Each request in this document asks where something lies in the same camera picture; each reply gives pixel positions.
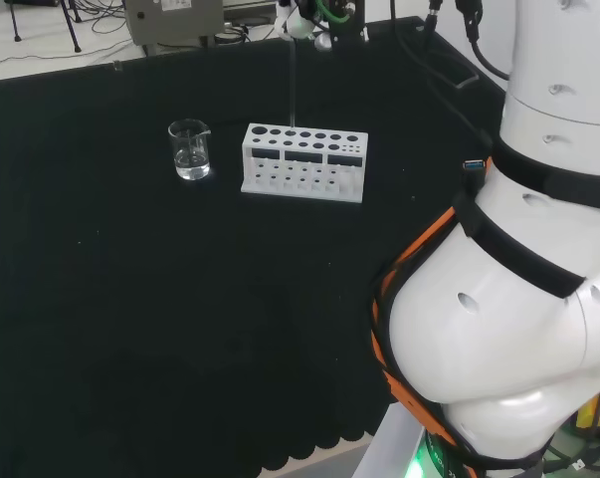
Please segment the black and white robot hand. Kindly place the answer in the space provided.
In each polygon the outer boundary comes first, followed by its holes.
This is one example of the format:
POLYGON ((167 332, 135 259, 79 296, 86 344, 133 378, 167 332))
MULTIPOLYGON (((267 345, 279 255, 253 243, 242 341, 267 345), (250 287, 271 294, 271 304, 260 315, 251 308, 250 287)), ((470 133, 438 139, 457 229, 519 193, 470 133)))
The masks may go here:
POLYGON ((366 41, 364 1, 276 1, 274 30, 285 41, 311 41, 319 51, 366 41))

